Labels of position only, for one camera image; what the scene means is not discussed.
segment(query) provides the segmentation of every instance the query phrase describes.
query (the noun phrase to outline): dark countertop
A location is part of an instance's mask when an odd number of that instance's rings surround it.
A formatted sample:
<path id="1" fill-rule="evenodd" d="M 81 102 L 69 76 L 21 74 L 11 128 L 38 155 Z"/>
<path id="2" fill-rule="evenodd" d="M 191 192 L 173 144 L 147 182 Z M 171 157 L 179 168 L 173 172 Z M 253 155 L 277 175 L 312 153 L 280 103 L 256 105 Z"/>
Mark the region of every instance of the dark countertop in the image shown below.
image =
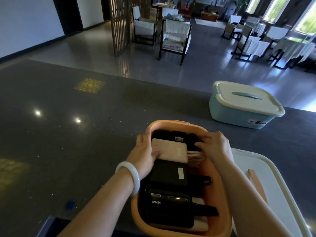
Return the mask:
<path id="1" fill-rule="evenodd" d="M 49 215 L 72 219 L 126 159 L 136 135 L 159 119 L 221 131 L 231 147 L 266 156 L 303 216 L 316 219 L 316 113 L 285 108 L 283 117 L 254 130 L 214 121 L 206 92 L 29 60 L 0 77 L 1 236 L 36 236 Z M 104 87 L 75 90 L 85 78 Z M 71 211 L 68 200 L 76 201 Z M 117 229 L 138 232 L 130 201 Z"/>

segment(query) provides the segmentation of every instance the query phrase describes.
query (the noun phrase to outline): window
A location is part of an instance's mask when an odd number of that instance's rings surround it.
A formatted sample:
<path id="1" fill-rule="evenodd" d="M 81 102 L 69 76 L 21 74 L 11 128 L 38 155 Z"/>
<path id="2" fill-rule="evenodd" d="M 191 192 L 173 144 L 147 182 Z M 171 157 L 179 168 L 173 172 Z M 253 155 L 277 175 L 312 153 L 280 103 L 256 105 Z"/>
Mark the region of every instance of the window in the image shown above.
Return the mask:
<path id="1" fill-rule="evenodd" d="M 263 16 L 264 21 L 276 23 L 290 0 L 272 0 Z"/>
<path id="2" fill-rule="evenodd" d="M 294 30 L 307 35 L 316 34 L 316 0 L 313 0 L 294 25 Z"/>
<path id="3" fill-rule="evenodd" d="M 249 5 L 247 6 L 246 12 L 249 14 L 253 14 L 259 4 L 260 0 L 250 0 Z"/>

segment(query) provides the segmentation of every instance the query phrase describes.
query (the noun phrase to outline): white label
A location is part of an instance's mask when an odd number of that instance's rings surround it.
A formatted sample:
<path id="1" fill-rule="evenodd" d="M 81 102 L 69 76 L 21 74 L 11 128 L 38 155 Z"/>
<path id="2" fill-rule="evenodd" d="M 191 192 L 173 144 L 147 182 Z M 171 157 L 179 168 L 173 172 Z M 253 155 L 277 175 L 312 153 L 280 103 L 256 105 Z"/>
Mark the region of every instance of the white label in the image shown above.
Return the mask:
<path id="1" fill-rule="evenodd" d="M 176 137 L 174 138 L 174 140 L 175 140 L 175 141 L 181 141 L 181 142 L 183 142 L 183 137 L 177 137 L 177 136 L 176 136 Z"/>
<path id="2" fill-rule="evenodd" d="M 178 168 L 179 179 L 184 179 L 183 168 Z"/>
<path id="3" fill-rule="evenodd" d="M 181 157 L 181 148 L 177 148 L 177 156 Z"/>
<path id="4" fill-rule="evenodd" d="M 260 121 L 260 120 L 255 120 L 255 119 L 249 119 L 247 121 L 248 125 L 265 125 L 269 123 L 269 121 Z"/>

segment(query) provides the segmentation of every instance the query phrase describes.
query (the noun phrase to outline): orange plastic bin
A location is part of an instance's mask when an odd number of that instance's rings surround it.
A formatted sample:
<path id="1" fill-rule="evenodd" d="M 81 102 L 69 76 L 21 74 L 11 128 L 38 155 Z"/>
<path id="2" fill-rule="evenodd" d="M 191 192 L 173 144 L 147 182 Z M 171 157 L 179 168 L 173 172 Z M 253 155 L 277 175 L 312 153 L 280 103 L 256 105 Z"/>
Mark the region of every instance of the orange plastic bin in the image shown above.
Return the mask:
<path id="1" fill-rule="evenodd" d="M 188 122 L 177 120 L 158 120 L 150 124 L 151 130 L 183 131 L 201 135 L 207 132 L 206 129 L 198 125 L 192 125 Z M 210 176 L 211 185 L 203 188 L 203 200 L 206 205 L 212 205 L 217 208 L 219 216 L 208 217 L 209 230 L 201 234 L 181 233 L 171 230 L 163 230 L 152 227 L 145 223 L 138 212 L 138 194 L 132 197 L 132 216 L 137 227 L 146 235 L 153 237 L 193 237 L 193 236 L 212 236 L 229 237 L 232 229 L 232 216 L 227 204 L 227 196 L 222 184 L 221 177 L 209 159 L 205 159 L 199 168 L 201 175 Z"/>

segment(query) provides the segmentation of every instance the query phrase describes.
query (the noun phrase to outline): person's left hand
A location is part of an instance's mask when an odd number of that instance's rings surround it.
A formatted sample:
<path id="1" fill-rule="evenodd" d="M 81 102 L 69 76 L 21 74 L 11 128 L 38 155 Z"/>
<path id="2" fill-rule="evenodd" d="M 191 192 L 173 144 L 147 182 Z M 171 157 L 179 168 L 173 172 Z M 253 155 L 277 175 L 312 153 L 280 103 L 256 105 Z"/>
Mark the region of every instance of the person's left hand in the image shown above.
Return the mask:
<path id="1" fill-rule="evenodd" d="M 136 146 L 132 149 L 126 161 L 135 166 L 139 178 L 142 180 L 149 174 L 159 155 L 159 151 L 151 152 L 151 130 L 148 126 L 144 135 L 137 136 Z"/>

